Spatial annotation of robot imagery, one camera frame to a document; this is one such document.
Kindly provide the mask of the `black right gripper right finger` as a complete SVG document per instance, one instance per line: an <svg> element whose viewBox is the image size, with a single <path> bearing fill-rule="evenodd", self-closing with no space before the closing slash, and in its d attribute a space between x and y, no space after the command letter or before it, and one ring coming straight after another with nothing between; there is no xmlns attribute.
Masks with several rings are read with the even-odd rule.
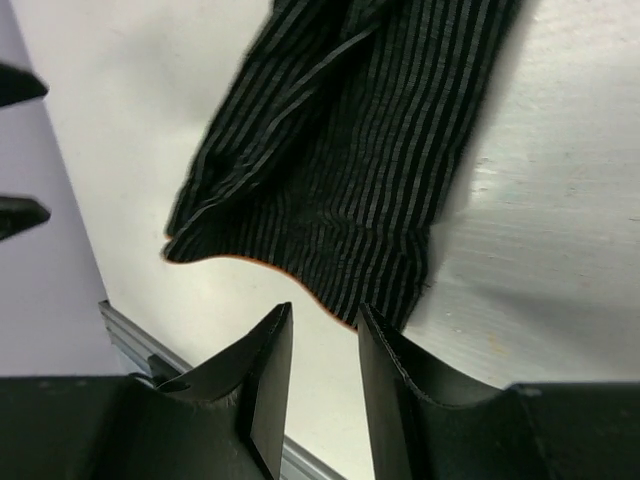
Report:
<svg viewBox="0 0 640 480"><path fill-rule="evenodd" d="M363 306L358 341L378 479L636 479L636 382L516 383L449 366Z"/></svg>

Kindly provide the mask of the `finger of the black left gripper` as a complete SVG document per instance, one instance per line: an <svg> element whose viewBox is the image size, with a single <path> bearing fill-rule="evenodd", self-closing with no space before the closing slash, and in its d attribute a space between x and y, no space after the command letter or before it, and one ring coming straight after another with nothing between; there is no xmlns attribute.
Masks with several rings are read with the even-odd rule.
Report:
<svg viewBox="0 0 640 480"><path fill-rule="evenodd" d="M46 223L51 212L33 197L2 196L0 239L6 240Z"/></svg>
<svg viewBox="0 0 640 480"><path fill-rule="evenodd" d="M42 98L48 86L31 71L2 63L0 65L0 107Z"/></svg>

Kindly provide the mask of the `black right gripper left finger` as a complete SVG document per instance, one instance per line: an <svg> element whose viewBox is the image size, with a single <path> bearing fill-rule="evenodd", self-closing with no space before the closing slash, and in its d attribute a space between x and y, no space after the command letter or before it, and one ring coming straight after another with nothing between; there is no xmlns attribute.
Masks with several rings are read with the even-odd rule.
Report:
<svg viewBox="0 0 640 480"><path fill-rule="evenodd" d="M5 479L276 479L293 345L275 306L209 360L161 385L127 376L5 377Z"/></svg>

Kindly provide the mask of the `black underwear orange trim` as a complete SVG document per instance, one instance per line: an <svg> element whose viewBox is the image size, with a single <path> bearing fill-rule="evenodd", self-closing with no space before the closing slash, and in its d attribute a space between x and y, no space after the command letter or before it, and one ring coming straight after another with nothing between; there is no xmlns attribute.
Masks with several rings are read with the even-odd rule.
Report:
<svg viewBox="0 0 640 480"><path fill-rule="evenodd" d="M523 1L276 1L194 154L164 258L257 260L403 329Z"/></svg>

